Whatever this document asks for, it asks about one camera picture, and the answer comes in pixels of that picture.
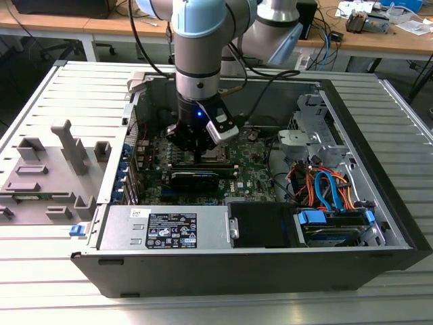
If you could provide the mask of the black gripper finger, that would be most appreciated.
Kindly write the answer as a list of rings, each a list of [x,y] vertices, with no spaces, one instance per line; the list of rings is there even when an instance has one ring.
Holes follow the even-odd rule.
[[[177,123],[168,127],[166,138],[184,152],[191,152],[195,162],[200,162],[198,136],[193,127]]]
[[[202,156],[208,151],[213,150],[217,145],[214,143],[213,139],[209,135],[203,135],[198,140],[198,161],[202,161]]]

